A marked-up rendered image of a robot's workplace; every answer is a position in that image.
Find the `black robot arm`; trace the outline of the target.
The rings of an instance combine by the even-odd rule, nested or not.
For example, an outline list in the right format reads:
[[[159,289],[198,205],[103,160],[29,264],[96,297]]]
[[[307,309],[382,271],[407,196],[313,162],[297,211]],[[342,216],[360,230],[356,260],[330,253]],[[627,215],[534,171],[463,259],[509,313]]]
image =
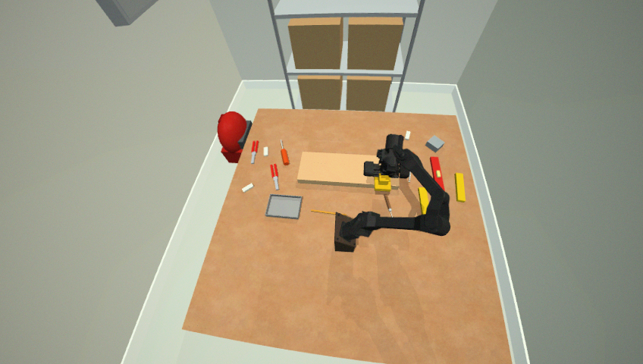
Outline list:
[[[396,172],[399,164],[411,171],[431,196],[425,214],[416,217],[392,218],[380,217],[375,212],[362,211],[352,221],[342,222],[339,235],[346,241],[351,242],[352,239],[360,236],[369,237],[373,230],[379,228],[414,230],[438,236],[444,236],[450,231],[449,194],[425,170],[417,155],[408,149],[403,149],[403,141],[403,135],[387,135],[385,149],[378,149],[377,152],[377,157],[380,159],[378,164],[382,163],[386,171]]]

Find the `red flat bar with yellow patch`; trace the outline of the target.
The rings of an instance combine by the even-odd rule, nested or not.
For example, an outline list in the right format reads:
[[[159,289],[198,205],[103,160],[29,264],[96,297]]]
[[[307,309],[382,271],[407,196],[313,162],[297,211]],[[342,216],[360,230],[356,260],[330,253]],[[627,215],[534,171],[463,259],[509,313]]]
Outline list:
[[[431,157],[430,158],[430,163],[431,163],[431,170],[433,174],[434,180],[441,186],[441,188],[444,190],[444,184],[441,176],[441,169],[440,169],[440,162],[438,157]],[[444,190],[445,191],[445,190]]]

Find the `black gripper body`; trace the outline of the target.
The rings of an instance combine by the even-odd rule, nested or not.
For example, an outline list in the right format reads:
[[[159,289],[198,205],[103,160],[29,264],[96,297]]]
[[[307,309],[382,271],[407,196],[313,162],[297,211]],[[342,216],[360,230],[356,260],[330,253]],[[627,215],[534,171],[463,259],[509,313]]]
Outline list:
[[[381,175],[388,175],[388,176],[393,176],[393,174],[398,175],[400,173],[399,178],[405,178],[405,179],[407,179],[410,175],[409,170],[403,167],[401,164],[397,166],[396,172],[392,172],[392,171],[386,171],[383,168],[382,163],[379,166],[374,166],[374,162],[370,162],[370,161],[364,162],[364,172],[363,172],[364,176],[372,177],[373,174],[379,175],[379,173],[381,173]]]

